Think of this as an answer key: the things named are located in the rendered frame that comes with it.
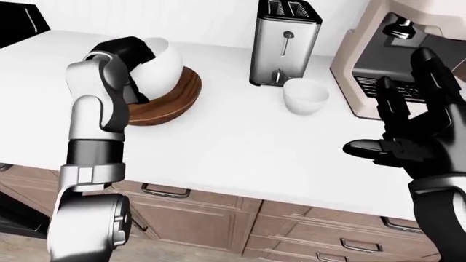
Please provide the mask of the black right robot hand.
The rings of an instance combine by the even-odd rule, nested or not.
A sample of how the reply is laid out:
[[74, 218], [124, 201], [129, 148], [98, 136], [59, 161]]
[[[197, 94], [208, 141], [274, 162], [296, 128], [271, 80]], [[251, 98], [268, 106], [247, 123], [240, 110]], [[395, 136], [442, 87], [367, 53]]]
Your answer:
[[414, 118], [391, 78], [376, 81], [382, 139], [346, 143], [346, 154], [374, 164], [402, 167], [414, 180], [439, 175], [466, 176], [466, 100], [453, 73], [428, 47], [411, 55], [411, 75], [427, 111]]

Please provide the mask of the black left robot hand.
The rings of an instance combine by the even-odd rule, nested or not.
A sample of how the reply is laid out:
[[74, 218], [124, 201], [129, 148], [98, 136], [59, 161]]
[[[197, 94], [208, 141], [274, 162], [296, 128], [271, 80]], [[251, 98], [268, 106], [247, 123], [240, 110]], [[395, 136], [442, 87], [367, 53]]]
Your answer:
[[[139, 65], [143, 65], [156, 58], [145, 41], [135, 36], [104, 41], [93, 47], [90, 51], [107, 52], [116, 55], [125, 63], [129, 73]], [[127, 104], [146, 104], [149, 102], [149, 99], [139, 91], [138, 85], [131, 76], [128, 76], [128, 80], [124, 86], [124, 97]]]

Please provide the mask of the medium white bowl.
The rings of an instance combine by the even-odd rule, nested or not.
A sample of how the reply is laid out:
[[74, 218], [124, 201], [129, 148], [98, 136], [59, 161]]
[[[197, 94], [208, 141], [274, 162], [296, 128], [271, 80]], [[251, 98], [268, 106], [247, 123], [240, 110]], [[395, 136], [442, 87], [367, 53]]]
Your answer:
[[139, 93], [148, 100], [156, 100], [169, 93], [178, 83], [183, 60], [178, 50], [166, 39], [144, 39], [155, 58], [138, 65], [130, 72]]

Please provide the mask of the large brown wooden bowl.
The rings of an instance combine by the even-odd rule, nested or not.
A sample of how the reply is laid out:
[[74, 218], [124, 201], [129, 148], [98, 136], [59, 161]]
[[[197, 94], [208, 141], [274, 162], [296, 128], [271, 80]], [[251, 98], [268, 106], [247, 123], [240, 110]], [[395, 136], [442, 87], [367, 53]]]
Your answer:
[[196, 102], [202, 90], [200, 76], [183, 67], [181, 78], [169, 93], [146, 104], [130, 104], [130, 126], [157, 126], [170, 122]]

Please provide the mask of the beige coffee machine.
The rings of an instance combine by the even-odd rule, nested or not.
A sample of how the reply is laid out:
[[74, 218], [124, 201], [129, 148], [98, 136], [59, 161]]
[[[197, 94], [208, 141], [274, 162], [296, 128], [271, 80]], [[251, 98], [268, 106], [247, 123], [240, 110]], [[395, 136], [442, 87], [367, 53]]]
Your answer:
[[466, 89], [466, 0], [370, 0], [348, 30], [330, 70], [356, 117], [378, 119], [375, 83], [390, 77], [412, 116], [427, 109], [411, 54], [429, 47]]

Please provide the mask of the black cooktop appliance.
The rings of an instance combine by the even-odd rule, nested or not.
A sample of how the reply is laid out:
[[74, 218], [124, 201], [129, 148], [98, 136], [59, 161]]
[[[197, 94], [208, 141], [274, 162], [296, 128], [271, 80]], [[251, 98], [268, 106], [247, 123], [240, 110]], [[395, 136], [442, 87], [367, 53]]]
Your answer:
[[0, 49], [49, 30], [35, 4], [0, 1]]

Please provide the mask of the small white bowl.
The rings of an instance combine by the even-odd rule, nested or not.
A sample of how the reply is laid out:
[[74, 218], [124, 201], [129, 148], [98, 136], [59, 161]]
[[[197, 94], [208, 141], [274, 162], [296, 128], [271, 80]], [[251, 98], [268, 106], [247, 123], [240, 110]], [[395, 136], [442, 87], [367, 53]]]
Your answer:
[[283, 85], [283, 100], [293, 114], [309, 116], [320, 111], [330, 93], [322, 84], [306, 78], [293, 78]]

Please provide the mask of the silver black toaster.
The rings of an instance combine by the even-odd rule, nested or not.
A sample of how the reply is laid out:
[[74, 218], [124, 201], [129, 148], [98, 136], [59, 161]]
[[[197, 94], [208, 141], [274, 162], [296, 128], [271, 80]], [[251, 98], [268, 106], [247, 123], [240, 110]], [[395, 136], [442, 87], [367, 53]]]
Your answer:
[[249, 82], [281, 87], [304, 75], [323, 19], [305, 0], [259, 0]]

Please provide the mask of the brown wooden cabinet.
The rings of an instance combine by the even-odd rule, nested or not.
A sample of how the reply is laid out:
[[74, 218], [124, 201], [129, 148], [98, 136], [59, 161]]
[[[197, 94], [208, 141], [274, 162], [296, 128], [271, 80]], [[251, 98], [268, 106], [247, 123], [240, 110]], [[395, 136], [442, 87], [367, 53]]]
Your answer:
[[[422, 233], [389, 229], [380, 217], [346, 209], [311, 207], [191, 190], [188, 198], [152, 196], [138, 182], [115, 183], [104, 194], [130, 199], [132, 234], [141, 239], [222, 250], [266, 262], [436, 262], [440, 255]], [[343, 248], [341, 238], [381, 244], [382, 253]]]

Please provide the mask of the black oven door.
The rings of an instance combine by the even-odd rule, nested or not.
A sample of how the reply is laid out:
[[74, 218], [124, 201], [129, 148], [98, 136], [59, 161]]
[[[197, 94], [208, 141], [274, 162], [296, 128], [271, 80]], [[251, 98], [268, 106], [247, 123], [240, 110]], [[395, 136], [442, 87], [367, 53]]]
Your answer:
[[0, 191], [0, 233], [46, 239], [50, 217]]

